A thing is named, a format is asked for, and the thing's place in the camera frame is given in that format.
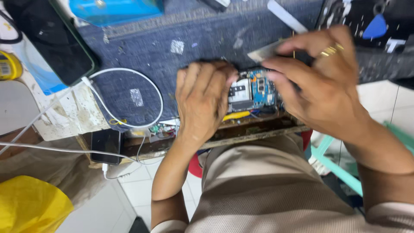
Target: blue work mat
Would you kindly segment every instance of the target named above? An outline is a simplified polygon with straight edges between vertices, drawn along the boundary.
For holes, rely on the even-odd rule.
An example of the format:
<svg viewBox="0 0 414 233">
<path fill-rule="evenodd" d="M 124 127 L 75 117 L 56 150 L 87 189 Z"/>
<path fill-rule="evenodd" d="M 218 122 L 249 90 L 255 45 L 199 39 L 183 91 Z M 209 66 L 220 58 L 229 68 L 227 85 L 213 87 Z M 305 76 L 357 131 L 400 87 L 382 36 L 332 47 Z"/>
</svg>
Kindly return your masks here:
<svg viewBox="0 0 414 233">
<path fill-rule="evenodd" d="M 168 0 L 165 15 L 111 27 L 79 28 L 86 43 L 101 60 L 101 68 L 124 67 L 150 78 L 164 99 L 160 121 L 178 116 L 176 73 L 192 61 L 226 59 L 239 70 L 258 66 L 247 53 L 291 35 L 291 29 L 267 9 L 268 0 L 232 0 L 224 13 L 216 13 L 196 0 Z M 323 0 L 278 0 L 308 29 L 315 28 Z M 160 102 L 152 85 L 128 72 L 94 78 L 108 108 L 134 125 L 147 124 L 159 113 Z M 142 99 L 131 93 L 139 90 Z M 98 102 L 105 118 L 107 114 Z M 111 125 L 125 131 L 127 127 Z"/>
</svg>

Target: teal plastic chair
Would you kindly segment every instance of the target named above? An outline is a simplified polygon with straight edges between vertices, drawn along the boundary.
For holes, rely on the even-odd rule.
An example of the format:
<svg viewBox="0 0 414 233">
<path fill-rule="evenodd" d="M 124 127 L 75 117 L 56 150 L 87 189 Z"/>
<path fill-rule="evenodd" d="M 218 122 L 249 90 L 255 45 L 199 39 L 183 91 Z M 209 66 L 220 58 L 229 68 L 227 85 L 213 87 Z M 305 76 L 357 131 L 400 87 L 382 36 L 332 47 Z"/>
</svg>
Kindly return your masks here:
<svg viewBox="0 0 414 233">
<path fill-rule="evenodd" d="M 384 126 L 387 127 L 395 136 L 407 147 L 408 150 L 411 151 L 414 155 L 414 138 L 412 138 L 407 133 L 403 132 L 401 129 L 396 127 L 395 125 L 384 122 Z M 333 142 L 334 138 L 325 135 L 320 145 L 316 148 L 311 146 L 312 155 L 321 162 L 324 166 L 326 166 L 332 173 L 334 173 L 337 177 L 339 177 L 345 184 L 347 184 L 351 189 L 353 189 L 356 193 L 358 193 L 361 197 L 363 196 L 362 193 L 362 185 L 361 182 L 345 171 L 342 167 L 338 164 L 332 162 L 329 158 L 325 157 L 324 154 L 328 147 Z"/>
</svg>

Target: smartphone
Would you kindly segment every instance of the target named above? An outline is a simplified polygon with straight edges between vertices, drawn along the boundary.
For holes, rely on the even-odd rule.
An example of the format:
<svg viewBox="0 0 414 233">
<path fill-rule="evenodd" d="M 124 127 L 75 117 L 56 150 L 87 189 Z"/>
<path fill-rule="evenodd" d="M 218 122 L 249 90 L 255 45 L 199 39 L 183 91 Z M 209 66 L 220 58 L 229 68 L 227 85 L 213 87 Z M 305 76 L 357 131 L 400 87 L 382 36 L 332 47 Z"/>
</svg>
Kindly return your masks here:
<svg viewBox="0 0 414 233">
<path fill-rule="evenodd" d="M 96 57 L 56 0 L 5 0 L 4 7 L 63 84 L 96 72 Z"/>
<path fill-rule="evenodd" d="M 104 129 L 92 133 L 91 150 L 121 153 L 122 133 L 113 129 Z M 118 165 L 121 157 L 91 153 L 91 160 L 98 163 Z"/>
</svg>

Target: barcode label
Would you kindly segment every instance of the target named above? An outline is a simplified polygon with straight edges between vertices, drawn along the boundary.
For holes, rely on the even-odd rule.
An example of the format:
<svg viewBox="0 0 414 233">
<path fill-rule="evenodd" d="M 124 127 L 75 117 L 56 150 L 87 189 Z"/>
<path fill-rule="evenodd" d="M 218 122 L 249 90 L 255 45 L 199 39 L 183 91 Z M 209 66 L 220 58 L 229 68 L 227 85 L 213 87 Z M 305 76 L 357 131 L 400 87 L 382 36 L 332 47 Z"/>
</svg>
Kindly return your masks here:
<svg viewBox="0 0 414 233">
<path fill-rule="evenodd" d="M 7 62 L 0 62 L 1 74 L 9 75 L 11 74 L 10 66 Z"/>
</svg>

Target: circuit board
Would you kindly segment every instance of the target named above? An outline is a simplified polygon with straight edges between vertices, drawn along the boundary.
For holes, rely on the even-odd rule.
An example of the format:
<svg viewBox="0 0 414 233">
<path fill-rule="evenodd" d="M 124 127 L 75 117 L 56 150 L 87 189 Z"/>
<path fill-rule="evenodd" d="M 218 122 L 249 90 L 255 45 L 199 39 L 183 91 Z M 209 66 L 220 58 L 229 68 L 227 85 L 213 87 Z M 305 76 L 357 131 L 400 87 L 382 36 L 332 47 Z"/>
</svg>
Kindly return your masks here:
<svg viewBox="0 0 414 233">
<path fill-rule="evenodd" d="M 258 68 L 239 73 L 239 80 L 231 85 L 229 112 L 275 107 L 277 91 L 272 81 L 265 77 L 267 69 Z"/>
</svg>

